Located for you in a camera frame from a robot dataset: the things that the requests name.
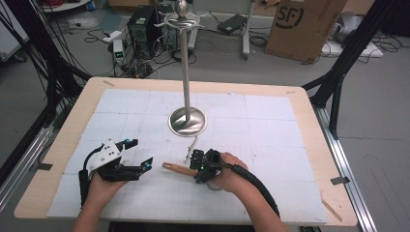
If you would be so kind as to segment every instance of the power strip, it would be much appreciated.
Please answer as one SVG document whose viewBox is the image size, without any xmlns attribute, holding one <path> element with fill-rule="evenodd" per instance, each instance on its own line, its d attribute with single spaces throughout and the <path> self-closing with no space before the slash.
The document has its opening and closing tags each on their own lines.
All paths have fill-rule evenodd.
<svg viewBox="0 0 410 232">
<path fill-rule="evenodd" d="M 110 42 L 112 42 L 113 40 L 115 40 L 115 38 L 117 38 L 118 36 L 120 36 L 121 35 L 121 32 L 120 31 L 114 31 L 114 32 L 112 32 L 111 34 L 109 34 L 109 37 L 105 37 L 104 39 L 102 39 L 103 41 L 105 41 L 105 42 L 107 42 L 107 43 L 110 43 Z"/>
</svg>

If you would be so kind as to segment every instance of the forearm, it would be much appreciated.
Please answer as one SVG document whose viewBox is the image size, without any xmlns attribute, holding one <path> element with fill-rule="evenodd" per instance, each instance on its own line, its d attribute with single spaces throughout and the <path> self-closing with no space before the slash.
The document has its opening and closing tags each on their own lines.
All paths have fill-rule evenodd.
<svg viewBox="0 0 410 232">
<path fill-rule="evenodd" d="M 259 192 L 252 185 L 247 185 L 236 192 L 235 195 L 241 200 L 248 211 L 250 220 L 256 232 L 282 232 L 288 231 L 280 218 Z"/>
<path fill-rule="evenodd" d="M 73 226 L 73 232 L 96 232 L 103 207 L 85 202 Z"/>
</svg>

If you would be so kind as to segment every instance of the computer tower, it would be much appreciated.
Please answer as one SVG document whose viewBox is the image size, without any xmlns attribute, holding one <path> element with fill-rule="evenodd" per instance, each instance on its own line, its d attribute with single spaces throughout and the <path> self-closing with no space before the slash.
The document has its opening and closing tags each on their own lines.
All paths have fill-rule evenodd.
<svg viewBox="0 0 410 232">
<path fill-rule="evenodd" d="M 139 5 L 127 23 L 132 47 L 137 57 L 152 59 L 154 57 L 154 42 L 161 36 L 161 29 L 154 24 L 158 24 L 156 9 L 153 6 Z"/>
<path fill-rule="evenodd" d="M 168 14 L 172 14 L 174 9 L 171 4 L 160 4 L 157 5 L 158 19 L 160 22 L 164 22 L 165 17 Z M 164 25 L 161 28 L 163 34 L 162 37 L 162 48 L 163 50 L 173 50 L 178 47 L 177 45 L 177 32 L 178 29 L 175 29 L 169 25 Z"/>
</svg>

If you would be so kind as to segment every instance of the metal rail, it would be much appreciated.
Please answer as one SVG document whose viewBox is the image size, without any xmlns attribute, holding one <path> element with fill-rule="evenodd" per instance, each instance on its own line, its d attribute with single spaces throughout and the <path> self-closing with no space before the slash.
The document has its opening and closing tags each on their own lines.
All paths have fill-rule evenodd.
<svg viewBox="0 0 410 232">
<path fill-rule="evenodd" d="M 344 186 L 346 187 L 346 191 L 350 197 L 350 201 L 352 202 L 356 216 L 358 217 L 363 231 L 376 232 L 376 226 L 374 225 L 370 211 L 368 210 L 366 202 L 359 190 L 359 186 L 353 175 L 353 171 L 350 168 L 349 162 L 347 161 L 346 155 L 343 152 L 341 144 L 339 140 L 334 139 L 332 132 L 329 129 L 330 118 L 328 112 L 325 108 L 320 108 L 317 106 L 313 106 L 313 110 L 316 113 L 320 127 L 326 137 L 326 141 L 328 142 L 340 176 L 347 177 L 350 180 L 350 182 L 344 184 Z"/>
<path fill-rule="evenodd" d="M 5 183 L 0 188 L 0 214 L 6 207 L 7 203 L 15 193 L 15 190 L 21 184 L 30 167 L 37 160 L 45 144 L 52 136 L 54 127 L 49 126 L 47 129 L 42 128 L 36 138 L 30 144 L 23 157 L 20 159 L 15 169 L 9 175 Z"/>
</svg>

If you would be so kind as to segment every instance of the round metal base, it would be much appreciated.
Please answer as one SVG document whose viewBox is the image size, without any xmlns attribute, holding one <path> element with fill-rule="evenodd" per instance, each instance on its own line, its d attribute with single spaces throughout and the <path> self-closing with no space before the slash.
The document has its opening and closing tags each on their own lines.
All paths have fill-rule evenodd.
<svg viewBox="0 0 410 232">
<path fill-rule="evenodd" d="M 172 132 L 183 137 L 191 137 L 205 131 L 208 120 L 201 110 L 191 107 L 190 120 L 186 122 L 185 118 L 184 107 L 175 110 L 171 116 L 169 116 L 168 125 Z"/>
</svg>

